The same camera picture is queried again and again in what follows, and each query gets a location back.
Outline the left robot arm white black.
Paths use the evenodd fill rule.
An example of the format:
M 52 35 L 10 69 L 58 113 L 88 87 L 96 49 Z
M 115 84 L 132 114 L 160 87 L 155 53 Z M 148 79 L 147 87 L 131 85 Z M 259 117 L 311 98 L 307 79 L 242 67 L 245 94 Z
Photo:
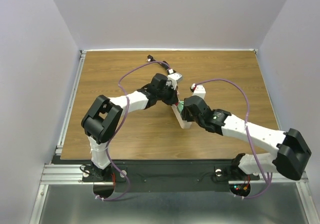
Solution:
M 95 99 L 81 121 L 90 142 L 91 168 L 95 177 L 100 181 L 111 177 L 107 149 L 128 113 L 148 109 L 158 101 L 168 106 L 177 104 L 178 83 L 182 78 L 178 72 L 169 75 L 157 73 L 150 83 L 133 93 L 110 98 L 100 95 Z

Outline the white power strip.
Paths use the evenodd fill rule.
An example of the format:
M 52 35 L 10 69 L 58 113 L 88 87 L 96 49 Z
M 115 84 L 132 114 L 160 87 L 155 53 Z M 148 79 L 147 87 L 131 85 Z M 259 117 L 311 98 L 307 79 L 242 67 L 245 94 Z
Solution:
M 182 118 L 182 112 L 179 112 L 178 109 L 177 109 L 177 104 L 178 104 L 178 103 L 173 104 L 173 105 L 171 106 L 171 108 L 172 108 L 172 110 L 173 110 L 173 113 L 174 113 L 174 115 L 175 115 L 175 117 L 176 117 L 176 119 L 177 119 L 180 127 L 181 127 L 182 129 L 189 129 L 189 128 L 191 127 L 192 123 L 191 123 L 191 122 L 188 122 L 188 121 L 186 121 L 186 120 L 183 120 L 183 118 Z

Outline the green plug adapter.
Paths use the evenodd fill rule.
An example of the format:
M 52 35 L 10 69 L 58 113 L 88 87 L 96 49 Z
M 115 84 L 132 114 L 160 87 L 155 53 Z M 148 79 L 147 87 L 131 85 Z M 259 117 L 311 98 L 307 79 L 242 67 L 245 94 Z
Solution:
M 179 101 L 176 107 L 177 107 L 177 110 L 181 113 L 184 108 L 184 101 Z

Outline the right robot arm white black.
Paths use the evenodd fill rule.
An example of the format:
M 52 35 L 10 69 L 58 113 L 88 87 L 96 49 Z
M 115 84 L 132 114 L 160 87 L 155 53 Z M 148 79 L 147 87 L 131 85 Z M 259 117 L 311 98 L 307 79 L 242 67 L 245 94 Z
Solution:
M 238 154 L 230 166 L 235 179 L 254 173 L 279 173 L 298 181 L 312 154 L 298 130 L 274 130 L 245 122 L 228 111 L 210 109 L 204 99 L 196 95 L 184 100 L 181 115 L 184 121 L 196 122 L 209 133 L 251 142 L 266 151 L 257 155 Z

